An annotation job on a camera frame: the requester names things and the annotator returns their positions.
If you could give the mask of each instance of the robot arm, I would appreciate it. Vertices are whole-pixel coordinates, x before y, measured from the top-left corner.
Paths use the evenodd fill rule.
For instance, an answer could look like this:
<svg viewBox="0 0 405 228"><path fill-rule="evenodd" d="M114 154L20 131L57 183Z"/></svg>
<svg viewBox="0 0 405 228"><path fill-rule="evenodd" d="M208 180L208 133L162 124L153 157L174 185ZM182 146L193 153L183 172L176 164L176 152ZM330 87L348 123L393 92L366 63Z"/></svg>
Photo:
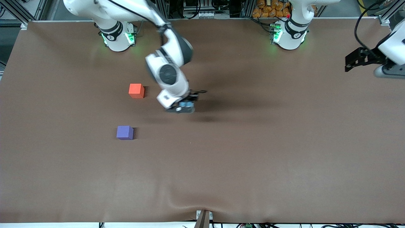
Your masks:
<svg viewBox="0 0 405 228"><path fill-rule="evenodd" d="M280 47L293 50L304 42L307 28L311 23L315 10L312 8L316 5L329 5L338 3L340 0L290 0L292 5L291 17L287 20L279 20L277 35L273 37L273 42Z"/></svg>
<svg viewBox="0 0 405 228"><path fill-rule="evenodd" d="M347 55L345 71L369 64L381 64L374 71L376 77L405 79L405 19L374 49L359 47Z"/></svg>
<svg viewBox="0 0 405 228"><path fill-rule="evenodd" d="M92 18L106 44L113 51L124 51L133 44L128 39L132 24L145 19L153 23L167 42L146 57L146 67L162 88L157 99L168 112L192 113L198 94L205 90L189 89L180 67L191 61L193 49L166 20L150 0L64 0L66 8L77 16Z"/></svg>

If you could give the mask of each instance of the cable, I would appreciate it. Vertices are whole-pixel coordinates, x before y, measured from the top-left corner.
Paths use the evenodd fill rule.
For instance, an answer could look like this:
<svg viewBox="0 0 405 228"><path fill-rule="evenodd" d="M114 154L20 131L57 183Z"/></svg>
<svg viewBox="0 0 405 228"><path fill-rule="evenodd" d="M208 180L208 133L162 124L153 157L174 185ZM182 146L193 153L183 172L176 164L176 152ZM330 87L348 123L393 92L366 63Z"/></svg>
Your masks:
<svg viewBox="0 0 405 228"><path fill-rule="evenodd" d="M186 18L181 12L180 12L180 3L182 2L183 0L178 0L177 1L177 13L179 14L179 16L181 17L181 18ZM196 12L194 13L194 15L192 16L192 17L190 17L190 18L188 18L188 19L193 19L193 18L195 18L199 13L200 13L200 10L201 10L201 3L200 3L200 0L196 0Z"/></svg>
<svg viewBox="0 0 405 228"><path fill-rule="evenodd" d="M365 6L363 6L363 5L360 3L359 0L356 0L356 1L357 1L357 4L358 4L361 8L367 9Z"/></svg>
<svg viewBox="0 0 405 228"><path fill-rule="evenodd" d="M287 21L283 21L281 18L279 18L279 17L275 17L275 18L277 18L278 20L280 20L280 21L282 21L282 22L287 22L288 21L288 19L287 19Z"/></svg>
<svg viewBox="0 0 405 228"><path fill-rule="evenodd" d="M255 23L257 23L257 24L262 24L262 25L266 25L266 26L269 26L270 24L267 24L267 23L263 23L263 22L258 22L258 21L256 21L256 19L254 19L253 17L249 17L249 16L243 16L243 17L245 17L245 18L249 18L249 19L251 19L252 21L254 21Z"/></svg>
<svg viewBox="0 0 405 228"><path fill-rule="evenodd" d="M179 16L180 16L181 18L184 18L183 13L180 12L180 2L181 2L181 1L182 1L182 0L178 0L178 1L177 1L177 13L179 14Z"/></svg>
<svg viewBox="0 0 405 228"><path fill-rule="evenodd" d="M240 14L241 12L239 12L239 13L228 13L228 14L226 14L226 15L236 15L236 14Z"/></svg>
<svg viewBox="0 0 405 228"><path fill-rule="evenodd" d="M136 32L136 34L138 34L138 33L141 31L142 25L143 25L143 21L141 21L141 25L139 26L139 29L138 29L138 31Z"/></svg>
<svg viewBox="0 0 405 228"><path fill-rule="evenodd" d="M267 30L267 29L263 26L263 24L259 21L259 18L257 18L257 22L259 23L259 25L262 27L262 29L263 29L264 31L266 31L266 32L268 32L268 33L271 33L269 30Z"/></svg>
<svg viewBox="0 0 405 228"><path fill-rule="evenodd" d="M194 13L194 15L192 17L190 17L189 19L193 19L195 18L199 13L200 13L200 9L201 9L201 3L200 0L196 0L196 12Z"/></svg>
<svg viewBox="0 0 405 228"><path fill-rule="evenodd" d="M5 12L6 12L6 9L1 6L1 8L0 8L0 17L2 17Z"/></svg>
<svg viewBox="0 0 405 228"><path fill-rule="evenodd" d="M367 8L366 10L364 10L363 13L361 13L361 15L359 16L359 18L357 19L356 25L355 25L355 27L354 27L354 37L356 38L357 42L358 42L360 45L362 45L366 50L370 51L370 53L371 53L371 54L373 55L373 57L376 58L376 59L379 59L379 58L376 56L376 54L375 54L373 51L371 51L370 48L367 47L367 46L360 40L360 38L358 37L358 35L357 35L357 28L358 28L358 25L359 25L359 23L360 23L360 20L361 20L361 18L364 16L364 14L366 14L366 12L369 11L373 6L375 6L375 5L377 5L377 4L380 4L380 2L382 2L382 1L383 1L383 0L379 0L378 2L372 4L372 5L371 5L369 8Z"/></svg>
<svg viewBox="0 0 405 228"><path fill-rule="evenodd" d="M211 0L211 6L212 6L214 9L216 9L216 10L226 10L226 9L229 9L229 3L228 3L227 6L225 6L224 8L221 9L219 4L218 4L218 6L215 6L215 5L214 5L214 1L215 1L215 0Z"/></svg>

